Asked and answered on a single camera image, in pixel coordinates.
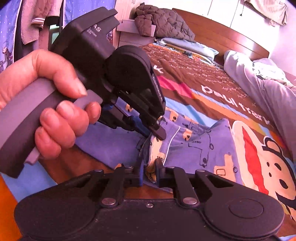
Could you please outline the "left hand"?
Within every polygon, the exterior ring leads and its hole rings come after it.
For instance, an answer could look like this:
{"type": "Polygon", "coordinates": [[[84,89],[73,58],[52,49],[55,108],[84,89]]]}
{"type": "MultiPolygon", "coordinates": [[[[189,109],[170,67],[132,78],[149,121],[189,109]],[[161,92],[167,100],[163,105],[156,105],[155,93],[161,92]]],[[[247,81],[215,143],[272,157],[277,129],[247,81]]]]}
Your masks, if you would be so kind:
{"type": "MultiPolygon", "coordinates": [[[[52,80],[65,96],[78,99],[87,95],[73,65],[62,56],[38,49],[8,66],[1,73],[1,108],[20,91],[38,78],[52,80]]],[[[46,108],[40,115],[40,127],[35,143],[42,159],[53,160],[63,149],[74,146],[76,137],[83,135],[90,124],[98,121],[101,106],[90,102],[85,109],[64,100],[56,109],[46,108]]]]}

